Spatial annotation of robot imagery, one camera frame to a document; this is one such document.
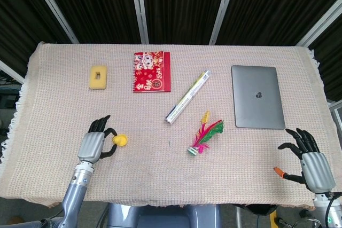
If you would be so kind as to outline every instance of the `laptop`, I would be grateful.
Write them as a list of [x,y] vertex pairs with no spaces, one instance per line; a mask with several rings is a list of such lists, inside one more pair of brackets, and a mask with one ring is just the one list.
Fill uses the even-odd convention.
[[236,126],[284,129],[276,68],[233,65],[231,72]]

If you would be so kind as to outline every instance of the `dark curtain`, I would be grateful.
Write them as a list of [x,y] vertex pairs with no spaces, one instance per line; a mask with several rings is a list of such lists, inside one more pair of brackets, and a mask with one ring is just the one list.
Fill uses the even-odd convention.
[[0,0],[0,60],[25,76],[40,41],[70,43],[44,0]]
[[217,45],[296,45],[336,0],[230,0]]
[[141,43],[133,0],[55,1],[80,43]]
[[221,0],[144,0],[150,44],[207,45]]
[[314,49],[315,59],[324,83],[328,99],[342,99],[342,15],[335,20],[310,46]]

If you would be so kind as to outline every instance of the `beige tablecloth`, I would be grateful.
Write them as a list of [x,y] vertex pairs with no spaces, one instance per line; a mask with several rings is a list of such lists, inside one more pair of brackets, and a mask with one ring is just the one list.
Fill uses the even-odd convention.
[[[172,91],[132,93],[133,53],[169,51]],[[310,131],[342,186],[341,150],[312,53],[298,47],[40,44],[31,56],[0,164],[0,196],[50,205],[61,201],[83,135],[111,114],[107,126],[129,143],[95,164],[86,200],[155,206],[204,203],[311,205],[304,185],[280,179],[300,174],[284,130],[235,127],[231,65],[277,68],[286,127]],[[108,67],[107,88],[88,88],[92,65]],[[166,114],[206,69],[208,82],[173,125]],[[196,157],[191,145],[200,119],[224,119],[225,129]],[[105,150],[111,147],[106,139]]]

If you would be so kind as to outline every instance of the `red notebook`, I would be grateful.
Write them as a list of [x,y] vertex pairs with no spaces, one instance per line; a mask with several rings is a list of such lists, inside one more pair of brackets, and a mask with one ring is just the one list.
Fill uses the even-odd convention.
[[170,92],[170,52],[134,53],[134,93]]

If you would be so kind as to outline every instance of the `gray laptop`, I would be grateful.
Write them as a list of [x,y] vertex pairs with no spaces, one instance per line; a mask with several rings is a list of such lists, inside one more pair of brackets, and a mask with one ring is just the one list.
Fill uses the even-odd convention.
[[284,129],[276,68],[233,65],[231,72],[236,126]]

